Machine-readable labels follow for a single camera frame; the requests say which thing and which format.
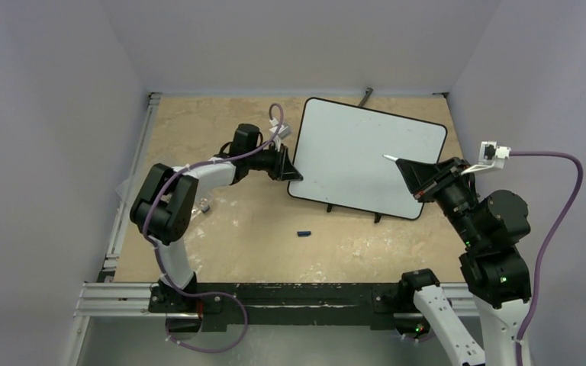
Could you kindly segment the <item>blue whiteboard marker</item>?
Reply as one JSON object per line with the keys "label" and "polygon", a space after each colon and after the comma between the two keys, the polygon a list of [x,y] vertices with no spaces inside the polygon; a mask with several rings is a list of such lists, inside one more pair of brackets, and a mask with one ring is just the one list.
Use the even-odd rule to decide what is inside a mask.
{"label": "blue whiteboard marker", "polygon": [[398,158],[398,157],[395,157],[395,156],[390,156],[390,155],[383,155],[383,158],[384,158],[384,159],[387,159],[387,160],[389,160],[389,161],[392,161],[392,162],[397,162],[397,161],[399,160],[399,158]]}

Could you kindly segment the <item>white whiteboard black frame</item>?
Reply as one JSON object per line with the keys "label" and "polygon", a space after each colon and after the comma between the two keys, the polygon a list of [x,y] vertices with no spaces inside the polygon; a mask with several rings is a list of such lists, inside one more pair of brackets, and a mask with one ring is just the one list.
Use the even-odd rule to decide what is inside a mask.
{"label": "white whiteboard black frame", "polygon": [[448,130],[442,124],[321,98],[304,103],[293,164],[303,181],[291,197],[416,220],[423,205],[394,162],[439,160]]}

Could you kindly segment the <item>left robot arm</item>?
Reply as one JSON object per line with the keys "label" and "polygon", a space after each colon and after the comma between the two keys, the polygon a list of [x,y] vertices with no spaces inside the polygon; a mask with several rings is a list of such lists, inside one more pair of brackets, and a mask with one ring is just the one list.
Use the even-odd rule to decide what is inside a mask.
{"label": "left robot arm", "polygon": [[159,266],[159,280],[170,287],[168,303],[179,312],[192,309],[197,291],[190,286],[195,273],[185,249],[178,242],[192,219],[192,210],[216,188],[231,186],[251,171],[265,172],[273,181],[302,181],[288,147],[285,123],[271,118],[272,135],[261,141],[260,129],[239,124],[233,139],[208,160],[183,167],[162,163],[152,166],[130,210],[130,221],[153,248]]}

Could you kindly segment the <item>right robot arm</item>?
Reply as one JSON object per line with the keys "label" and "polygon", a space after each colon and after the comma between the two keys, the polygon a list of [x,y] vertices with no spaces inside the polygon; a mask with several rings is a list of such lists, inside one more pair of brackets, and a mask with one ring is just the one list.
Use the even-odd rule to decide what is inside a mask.
{"label": "right robot arm", "polygon": [[430,269],[402,274],[395,302],[421,313],[453,365],[531,365],[528,340],[520,332],[533,298],[530,273],[515,247],[530,233],[526,202],[507,190],[480,200],[469,165],[459,158],[393,161],[412,196],[437,203],[465,245],[460,270],[478,310],[483,342],[470,335]]}

